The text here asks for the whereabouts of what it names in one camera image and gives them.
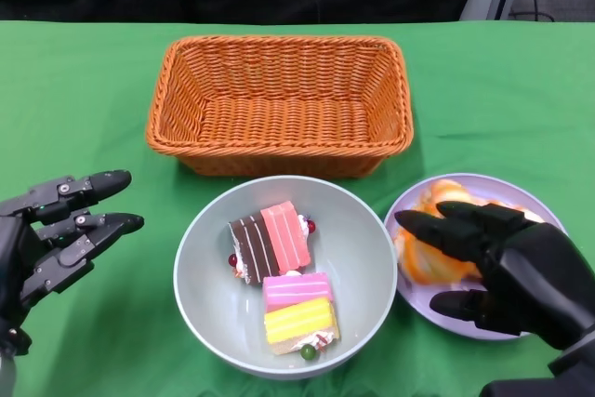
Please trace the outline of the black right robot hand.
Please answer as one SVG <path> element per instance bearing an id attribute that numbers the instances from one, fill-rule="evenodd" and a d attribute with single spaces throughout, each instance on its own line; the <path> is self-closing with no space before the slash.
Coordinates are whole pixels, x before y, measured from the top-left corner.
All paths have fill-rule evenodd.
<path id="1" fill-rule="evenodd" d="M 394 214 L 420 242 L 473 263 L 483 289 L 434 296 L 430 307 L 476 327 L 538 335 L 557 350 L 594 329 L 594 272 L 571 239 L 499 205 L 441 202 L 439 217 L 416 210 Z"/>

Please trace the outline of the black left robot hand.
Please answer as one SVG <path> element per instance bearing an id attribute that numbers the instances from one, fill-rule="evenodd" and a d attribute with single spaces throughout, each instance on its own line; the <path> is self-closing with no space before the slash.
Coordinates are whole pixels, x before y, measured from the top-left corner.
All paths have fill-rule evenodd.
<path id="1" fill-rule="evenodd" d="M 139 215 L 89 213 L 89 207 L 123 191 L 131 181 L 125 169 L 80 179 L 65 176 L 1 203 L 3 321 L 22 324 L 39 300 L 63 292 L 90 272 L 92 260 L 120 237 L 142 228 Z"/>

